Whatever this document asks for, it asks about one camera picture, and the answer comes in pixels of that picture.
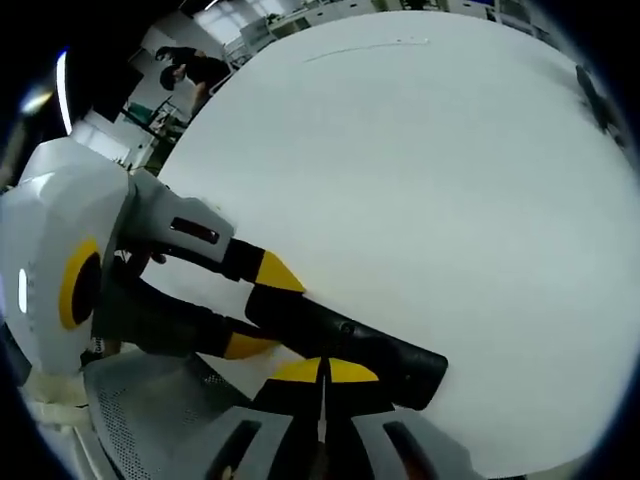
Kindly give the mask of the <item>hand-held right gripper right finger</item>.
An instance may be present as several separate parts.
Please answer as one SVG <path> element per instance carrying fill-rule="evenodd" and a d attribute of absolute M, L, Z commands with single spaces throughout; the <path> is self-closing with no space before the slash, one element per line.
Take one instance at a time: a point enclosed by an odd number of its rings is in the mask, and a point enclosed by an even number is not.
<path fill-rule="evenodd" d="M 461 444 L 412 410 L 366 367 L 330 358 L 325 383 L 327 479 L 480 479 Z"/>

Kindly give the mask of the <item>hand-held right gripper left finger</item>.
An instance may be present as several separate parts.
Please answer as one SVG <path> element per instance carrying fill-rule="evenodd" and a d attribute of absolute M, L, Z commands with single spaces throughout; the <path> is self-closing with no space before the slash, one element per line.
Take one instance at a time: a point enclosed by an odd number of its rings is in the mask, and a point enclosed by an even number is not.
<path fill-rule="evenodd" d="M 323 360 L 288 364 L 247 406 L 233 406 L 192 438 L 194 479 L 307 479 L 318 444 Z"/>

